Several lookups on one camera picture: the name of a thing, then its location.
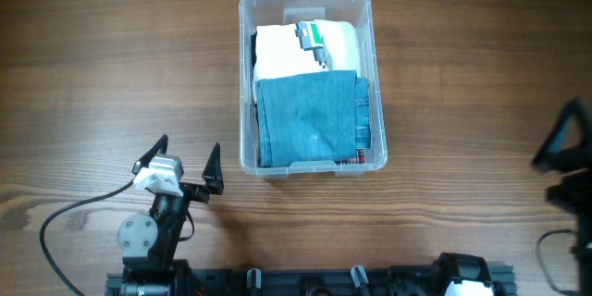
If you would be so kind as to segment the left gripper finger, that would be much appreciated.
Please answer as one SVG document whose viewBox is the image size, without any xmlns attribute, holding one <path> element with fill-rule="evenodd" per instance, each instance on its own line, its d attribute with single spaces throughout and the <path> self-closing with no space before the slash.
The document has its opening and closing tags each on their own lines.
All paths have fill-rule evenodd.
<svg viewBox="0 0 592 296">
<path fill-rule="evenodd" d="M 214 195 L 222 195 L 224 191 L 220 153 L 221 147 L 217 142 L 210 153 L 202 174 L 204 186 Z"/>
<path fill-rule="evenodd" d="M 133 170 L 141 170 L 143 167 L 148 167 L 149 163 L 157 154 L 165 154 L 167 152 L 168 136 L 163 134 L 160 139 L 150 148 L 143 156 L 141 156 L 133 165 Z"/>
</svg>

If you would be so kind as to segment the black garment with tape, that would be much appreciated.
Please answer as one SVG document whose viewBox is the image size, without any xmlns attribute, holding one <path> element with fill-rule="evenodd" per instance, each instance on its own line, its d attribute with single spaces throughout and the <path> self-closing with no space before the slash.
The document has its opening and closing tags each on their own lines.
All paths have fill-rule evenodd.
<svg viewBox="0 0 592 296">
<path fill-rule="evenodd" d="M 256 39 L 257 39 L 257 31 L 250 36 L 250 51 L 251 51 L 251 67 L 254 68 L 257 55 L 256 55 Z"/>
</svg>

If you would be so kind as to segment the white printed shirt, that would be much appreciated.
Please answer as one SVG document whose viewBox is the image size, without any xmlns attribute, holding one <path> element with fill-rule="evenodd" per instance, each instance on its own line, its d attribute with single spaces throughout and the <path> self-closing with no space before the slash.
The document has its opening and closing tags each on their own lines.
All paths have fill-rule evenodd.
<svg viewBox="0 0 592 296">
<path fill-rule="evenodd" d="M 254 54 L 255 81 L 327 70 L 327 50 L 313 21 L 258 26 Z"/>
</svg>

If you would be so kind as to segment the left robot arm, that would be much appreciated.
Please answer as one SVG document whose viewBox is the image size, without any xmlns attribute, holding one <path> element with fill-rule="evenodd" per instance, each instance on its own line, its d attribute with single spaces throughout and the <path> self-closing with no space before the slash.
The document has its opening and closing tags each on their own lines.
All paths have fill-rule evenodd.
<svg viewBox="0 0 592 296">
<path fill-rule="evenodd" d="M 203 184 L 184 182 L 179 157 L 167 153 L 168 137 L 162 136 L 132 167 L 131 184 L 154 195 L 146 214 L 127 218 L 119 227 L 117 242 L 122 251 L 121 276 L 110 276 L 107 295 L 205 295 L 204 284 L 189 263 L 174 258 L 178 244 L 187 241 L 181 231 L 192 221 L 192 202 L 206 204 L 221 195 L 224 181 L 220 145 L 214 145 L 203 169 Z"/>
</svg>

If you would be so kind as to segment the cream cloth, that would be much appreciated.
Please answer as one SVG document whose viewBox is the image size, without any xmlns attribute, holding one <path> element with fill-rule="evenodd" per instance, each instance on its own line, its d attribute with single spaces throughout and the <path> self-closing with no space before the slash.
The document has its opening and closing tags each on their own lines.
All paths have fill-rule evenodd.
<svg viewBox="0 0 592 296">
<path fill-rule="evenodd" d="M 329 70 L 354 70 L 361 76 L 360 47 L 356 29 L 347 21 L 316 19 Z"/>
</svg>

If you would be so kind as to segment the blue denim jeans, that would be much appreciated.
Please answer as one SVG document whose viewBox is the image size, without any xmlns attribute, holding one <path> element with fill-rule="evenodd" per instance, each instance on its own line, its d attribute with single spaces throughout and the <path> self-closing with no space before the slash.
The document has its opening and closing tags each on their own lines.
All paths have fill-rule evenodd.
<svg viewBox="0 0 592 296">
<path fill-rule="evenodd" d="M 354 70 L 255 83 L 261 167 L 339 161 L 372 145 L 369 80 Z"/>
</svg>

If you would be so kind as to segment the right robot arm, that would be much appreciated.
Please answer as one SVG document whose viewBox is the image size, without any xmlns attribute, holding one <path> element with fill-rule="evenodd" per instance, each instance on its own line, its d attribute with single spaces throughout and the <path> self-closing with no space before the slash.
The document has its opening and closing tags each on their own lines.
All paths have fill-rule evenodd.
<svg viewBox="0 0 592 296">
<path fill-rule="evenodd" d="M 591 293 L 591 114 L 578 98 L 567 102 L 547 139 L 532 159 L 531 165 L 541 173 L 557 172 L 561 182 L 546 189 L 548 203 L 576 217 L 575 229 L 556 229 L 542 234 L 536 241 L 536 259 L 549 287 L 560 295 Z M 578 265 L 578 289 L 564 290 L 553 281 L 545 266 L 541 244 L 551 235 L 571 234 L 571 249 Z M 430 274 L 434 295 L 505 295 L 507 289 L 491 277 L 484 259 L 460 254 L 442 253 Z"/>
</svg>

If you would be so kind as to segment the red navy plaid cloth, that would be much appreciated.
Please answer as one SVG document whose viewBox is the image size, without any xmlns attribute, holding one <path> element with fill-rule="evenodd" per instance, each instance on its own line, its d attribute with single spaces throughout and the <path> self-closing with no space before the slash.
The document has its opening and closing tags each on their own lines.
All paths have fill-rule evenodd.
<svg viewBox="0 0 592 296">
<path fill-rule="evenodd" d="M 364 165 L 365 164 L 365 149 L 357 149 L 355 154 L 346 159 L 336 161 L 337 165 Z"/>
</svg>

